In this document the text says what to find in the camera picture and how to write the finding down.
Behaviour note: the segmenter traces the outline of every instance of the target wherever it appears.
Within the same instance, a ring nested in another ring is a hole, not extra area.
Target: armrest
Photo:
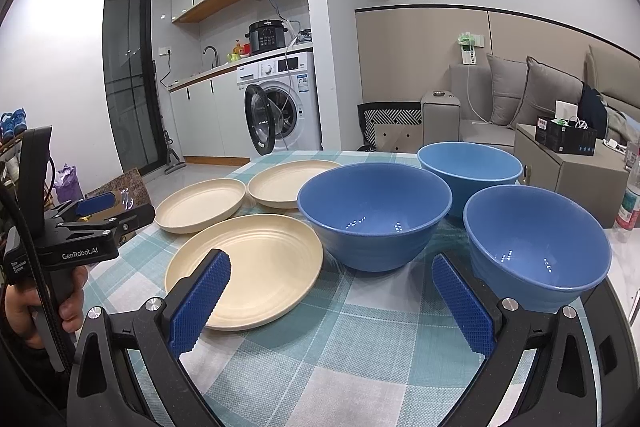
[[[433,91],[422,97],[423,144],[460,141],[460,100],[449,91],[434,96]]]

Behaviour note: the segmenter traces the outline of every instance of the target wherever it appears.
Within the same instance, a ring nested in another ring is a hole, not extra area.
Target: teal plaid tablecloth
[[[312,158],[418,166],[408,154],[287,152],[230,177],[248,183],[275,164]],[[260,212],[274,210],[248,197],[237,215]],[[286,214],[302,219],[298,211]],[[120,248],[118,259],[92,270],[85,312],[95,305],[110,313],[131,311],[163,297],[164,272],[188,238],[156,225],[140,232]],[[433,256],[444,250],[468,255],[464,228],[447,220],[423,253],[392,273],[359,273],[325,254],[316,285],[289,314],[243,333],[205,330],[180,360],[228,427],[436,426],[482,362],[431,281]],[[532,356],[526,353],[516,372],[507,400],[512,404]],[[132,360],[156,421],[171,425],[140,354],[132,353]]]

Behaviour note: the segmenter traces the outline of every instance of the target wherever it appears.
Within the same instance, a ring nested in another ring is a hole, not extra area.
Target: light blue bowl
[[[611,248],[579,204],[524,185],[486,188],[463,219],[476,277],[526,310],[556,313],[609,272]]]
[[[451,190],[431,172],[360,163],[306,182],[298,208],[336,259],[356,270],[404,266],[427,246],[449,212]]]
[[[453,194],[449,215],[462,217],[468,199],[494,185],[513,185],[522,164],[508,152],[467,142],[433,143],[418,151],[423,169],[447,182]]]

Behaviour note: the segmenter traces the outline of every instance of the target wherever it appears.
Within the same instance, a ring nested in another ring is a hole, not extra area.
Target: washing machine control panel
[[[270,58],[258,64],[259,78],[283,76],[300,71],[306,71],[306,57],[304,54],[288,55],[286,60],[284,57]]]

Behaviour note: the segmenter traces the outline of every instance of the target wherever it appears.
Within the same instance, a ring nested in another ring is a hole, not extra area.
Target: blue shoe
[[[24,109],[14,111],[14,136],[18,136],[18,134],[22,134],[27,130],[26,118],[27,114]]]
[[[2,143],[11,142],[14,139],[14,115],[6,112],[0,118],[0,129],[2,130]]]

